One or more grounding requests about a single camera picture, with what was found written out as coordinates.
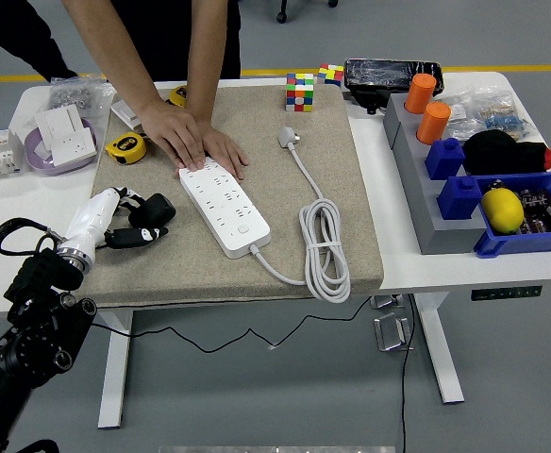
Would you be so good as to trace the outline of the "person's right hand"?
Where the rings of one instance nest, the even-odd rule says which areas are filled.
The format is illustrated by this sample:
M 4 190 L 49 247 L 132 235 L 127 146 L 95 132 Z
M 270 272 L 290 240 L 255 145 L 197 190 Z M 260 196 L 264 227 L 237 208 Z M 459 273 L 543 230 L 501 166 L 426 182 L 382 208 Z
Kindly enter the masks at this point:
M 205 151 L 192 115 L 160 99 L 136 110 L 145 134 L 163 150 L 177 169 L 197 170 Z

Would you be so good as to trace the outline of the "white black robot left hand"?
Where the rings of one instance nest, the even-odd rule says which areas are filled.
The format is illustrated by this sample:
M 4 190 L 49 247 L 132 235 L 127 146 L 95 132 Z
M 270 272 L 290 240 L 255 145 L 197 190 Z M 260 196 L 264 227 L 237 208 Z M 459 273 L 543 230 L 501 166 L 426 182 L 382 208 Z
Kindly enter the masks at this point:
M 109 230 L 119 208 L 129 210 L 129 228 Z M 90 255 L 98 246 L 127 249 L 150 244 L 168 233 L 167 223 L 175 217 L 175 207 L 161 193 L 149 198 L 123 188 L 109 188 L 80 208 L 66 232 L 62 248 Z

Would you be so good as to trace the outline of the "person's left hand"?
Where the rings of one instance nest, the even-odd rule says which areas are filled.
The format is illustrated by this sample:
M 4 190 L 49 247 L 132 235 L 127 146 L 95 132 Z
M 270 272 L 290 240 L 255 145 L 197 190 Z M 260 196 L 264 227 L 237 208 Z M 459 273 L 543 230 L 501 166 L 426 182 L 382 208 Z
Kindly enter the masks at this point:
M 196 123 L 203 149 L 238 181 L 244 180 L 244 167 L 249 164 L 240 146 L 209 122 Z

